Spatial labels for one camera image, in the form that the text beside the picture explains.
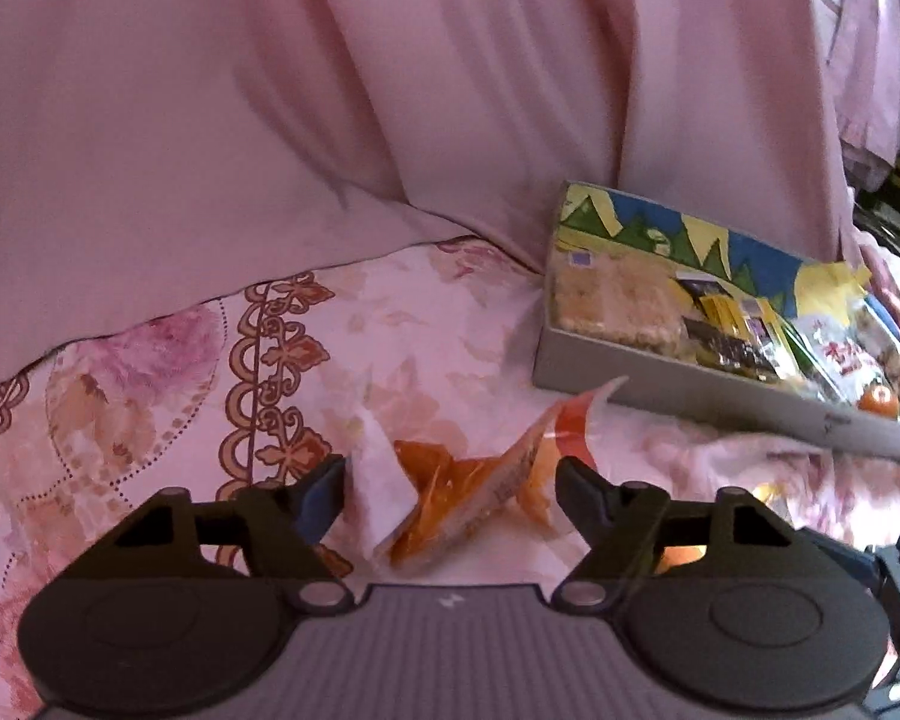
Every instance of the yellow paper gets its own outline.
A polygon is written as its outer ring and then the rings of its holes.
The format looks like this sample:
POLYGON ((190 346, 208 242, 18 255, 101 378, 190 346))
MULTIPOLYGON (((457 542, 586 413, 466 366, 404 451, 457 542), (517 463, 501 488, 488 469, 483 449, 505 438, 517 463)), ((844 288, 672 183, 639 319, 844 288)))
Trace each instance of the yellow paper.
POLYGON ((828 314, 843 327, 850 325, 847 305, 864 298, 864 285, 871 273, 860 266, 852 271, 847 263, 808 263, 800 267, 794 280, 797 314, 828 314))

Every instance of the open box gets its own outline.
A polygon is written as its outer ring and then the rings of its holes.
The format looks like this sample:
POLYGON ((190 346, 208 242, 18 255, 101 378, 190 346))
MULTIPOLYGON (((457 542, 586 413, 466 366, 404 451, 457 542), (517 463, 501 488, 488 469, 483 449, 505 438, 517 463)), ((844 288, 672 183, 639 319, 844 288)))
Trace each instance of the open box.
MULTIPOLYGON (((799 271, 802 265, 811 264, 643 197, 586 184, 568 184, 565 189, 557 240, 569 244, 570 250, 599 250, 601 241, 613 242, 622 233, 631 240, 634 228, 638 228, 649 233, 650 240, 662 242, 664 253, 659 256, 672 259, 671 247, 664 240, 675 241, 679 236, 680 246, 673 249, 679 250, 677 257, 683 257, 687 229, 692 228, 690 237, 697 239, 697 249, 701 248, 700 240, 712 239, 706 255, 698 259, 710 261, 719 270, 716 252, 727 280, 733 279, 730 283, 754 285, 755 295, 771 293, 781 314, 788 307, 796 310, 799 271), (735 245, 739 248, 734 253, 735 245), (769 282, 773 288, 758 292, 761 281, 769 282)), ((551 259, 556 252, 557 247, 553 247, 551 259)), ((554 322, 553 287, 551 262, 545 286, 544 324, 533 367, 535 386, 576 394, 617 376, 628 376, 629 381, 614 396, 615 402, 626 406, 724 429, 770 432, 835 450, 900 461, 900 423, 852 406, 804 398, 742 376, 569 332, 554 322)))

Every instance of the ribbed gray surface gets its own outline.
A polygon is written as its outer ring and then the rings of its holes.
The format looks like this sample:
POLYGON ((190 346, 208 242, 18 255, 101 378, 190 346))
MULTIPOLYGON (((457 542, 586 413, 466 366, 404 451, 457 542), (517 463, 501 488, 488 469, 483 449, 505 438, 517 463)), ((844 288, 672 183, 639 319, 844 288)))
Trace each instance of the ribbed gray surface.
MULTIPOLYGON (((44 720, 77 720, 51 709, 44 720)), ((727 720, 637 669, 599 620, 533 587, 378 587, 303 623, 268 672, 199 720, 727 720)), ((863 720, 856 707, 815 720, 863 720)))

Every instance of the pink garment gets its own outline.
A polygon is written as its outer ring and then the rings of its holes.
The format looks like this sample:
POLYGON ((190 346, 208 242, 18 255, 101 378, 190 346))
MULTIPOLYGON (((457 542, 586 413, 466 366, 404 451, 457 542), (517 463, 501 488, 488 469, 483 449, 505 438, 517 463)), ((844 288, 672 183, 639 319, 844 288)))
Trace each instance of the pink garment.
POLYGON ((875 191, 900 153, 900 0, 844 0, 828 69, 847 175, 875 191))
POLYGON ((0 0, 0 380, 466 230, 539 269, 568 178, 830 260, 836 149, 811 0, 0 0))

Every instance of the floral bedsheet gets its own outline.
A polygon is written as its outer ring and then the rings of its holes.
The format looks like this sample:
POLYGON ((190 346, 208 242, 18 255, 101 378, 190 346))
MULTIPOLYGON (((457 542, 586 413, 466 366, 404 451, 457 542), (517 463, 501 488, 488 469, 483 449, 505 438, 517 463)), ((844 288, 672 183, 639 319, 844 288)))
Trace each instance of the floral bedsheet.
MULTIPOLYGON (((15 647, 26 602, 159 488, 226 499, 290 484, 341 446, 362 402, 391 439, 457 457, 508 447, 559 398, 530 384, 541 278, 487 242, 426 245, 247 288, 104 340, 0 385, 0 720, 39 707, 15 647)), ((900 533, 900 466, 616 408, 615 481, 681 497, 775 482, 794 519, 845 541, 900 533)), ((423 581, 535 581, 583 555, 506 509, 423 581)), ((323 559, 355 589, 378 579, 332 530, 323 559)), ((208 553, 233 563, 232 550, 208 553)))

